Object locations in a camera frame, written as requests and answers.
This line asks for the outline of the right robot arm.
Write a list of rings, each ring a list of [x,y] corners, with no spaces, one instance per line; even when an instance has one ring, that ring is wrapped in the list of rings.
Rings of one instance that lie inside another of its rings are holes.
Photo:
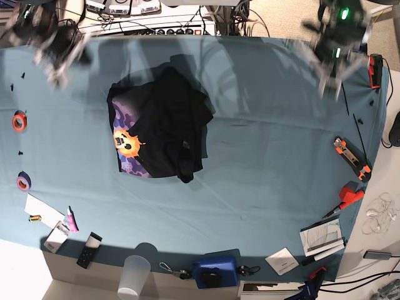
[[[72,19],[60,20],[57,9],[56,1],[38,5],[18,3],[1,37],[6,37],[12,46],[33,48],[33,62],[42,68],[47,81],[54,88],[64,88],[71,66],[91,62],[86,51],[91,35],[81,32]]]

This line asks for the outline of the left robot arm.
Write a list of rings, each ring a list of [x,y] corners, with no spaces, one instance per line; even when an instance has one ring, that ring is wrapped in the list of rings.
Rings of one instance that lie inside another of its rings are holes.
[[[373,22],[360,1],[321,1],[317,16],[318,26],[302,23],[316,33],[314,39],[288,45],[312,69],[320,95],[337,98],[343,81],[368,64],[362,47],[371,35]]]

